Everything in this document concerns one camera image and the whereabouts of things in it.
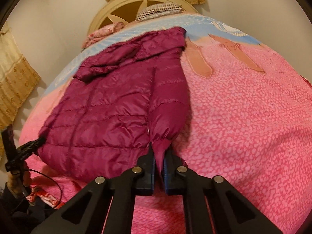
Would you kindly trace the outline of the person's left hand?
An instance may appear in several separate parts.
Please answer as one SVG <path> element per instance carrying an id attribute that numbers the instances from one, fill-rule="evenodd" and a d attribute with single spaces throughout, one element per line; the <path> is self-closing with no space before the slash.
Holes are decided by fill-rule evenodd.
<path id="1" fill-rule="evenodd" d="M 23 188 L 29 188 L 32 179 L 31 174 L 28 171 L 28 165 L 24 162 L 23 171 L 22 171 L 23 180 L 21 181 L 20 172 L 8 172 L 7 173 L 7 183 L 6 186 L 9 189 L 10 193 L 14 195 L 16 198 L 20 198 L 23 196 Z"/>

